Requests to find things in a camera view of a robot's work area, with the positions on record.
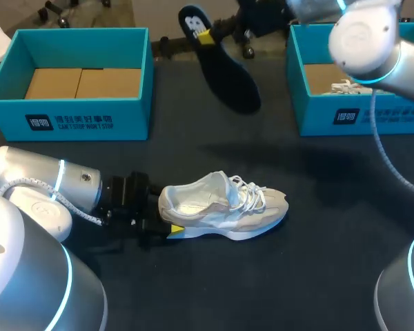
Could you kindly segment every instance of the blue shoe box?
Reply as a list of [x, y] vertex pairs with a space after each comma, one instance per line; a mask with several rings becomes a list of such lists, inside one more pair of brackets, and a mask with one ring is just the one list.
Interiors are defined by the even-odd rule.
[[[311, 93], [304, 66], [333, 63], [328, 50], [332, 28], [333, 24], [312, 24], [293, 25], [290, 29], [286, 74], [299, 133], [301, 136], [371, 134], [371, 94]], [[414, 43], [414, 23], [400, 23], [400, 36]], [[412, 101], [391, 93], [378, 94], [376, 108], [379, 133], [414, 133]]]
[[[141, 69], [137, 97], [25, 99], [37, 68]], [[0, 65], [8, 141], [146, 140], [153, 85], [146, 28], [18, 30]]]

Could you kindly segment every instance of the black insole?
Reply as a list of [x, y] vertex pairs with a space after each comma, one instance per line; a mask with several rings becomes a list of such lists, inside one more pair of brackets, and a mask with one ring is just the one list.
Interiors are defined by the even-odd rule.
[[258, 111], [261, 98], [247, 70], [232, 59], [221, 44], [201, 45], [197, 39], [196, 30], [212, 27], [202, 9], [185, 6], [178, 16], [184, 34], [198, 56], [207, 84], [217, 98], [241, 114]]

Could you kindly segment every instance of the shoe tongue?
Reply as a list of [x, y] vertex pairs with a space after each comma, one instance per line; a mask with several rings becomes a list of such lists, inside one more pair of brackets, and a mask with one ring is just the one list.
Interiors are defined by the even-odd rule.
[[230, 205], [239, 205], [239, 193], [236, 185], [227, 177], [223, 171], [214, 172], [212, 174], [215, 180], [218, 180], [218, 188], [224, 187], [226, 198]]

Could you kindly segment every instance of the cardboard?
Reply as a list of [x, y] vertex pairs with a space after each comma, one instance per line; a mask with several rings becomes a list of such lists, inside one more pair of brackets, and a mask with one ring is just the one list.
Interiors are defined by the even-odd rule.
[[137, 98], [141, 69], [83, 69], [77, 99]]
[[342, 79], [352, 79], [337, 65], [332, 64], [306, 64], [305, 75], [311, 94], [324, 94], [331, 92], [331, 84], [342, 83]]
[[35, 69], [25, 99], [74, 99], [81, 68]]

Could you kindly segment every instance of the white sneaker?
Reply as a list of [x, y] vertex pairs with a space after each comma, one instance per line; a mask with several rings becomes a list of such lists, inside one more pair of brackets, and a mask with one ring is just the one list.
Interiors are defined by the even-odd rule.
[[167, 186], [159, 196], [164, 221], [185, 227], [169, 238], [222, 234], [232, 240], [253, 238], [277, 225], [288, 210], [285, 194], [247, 184], [241, 177], [212, 172], [200, 180]]

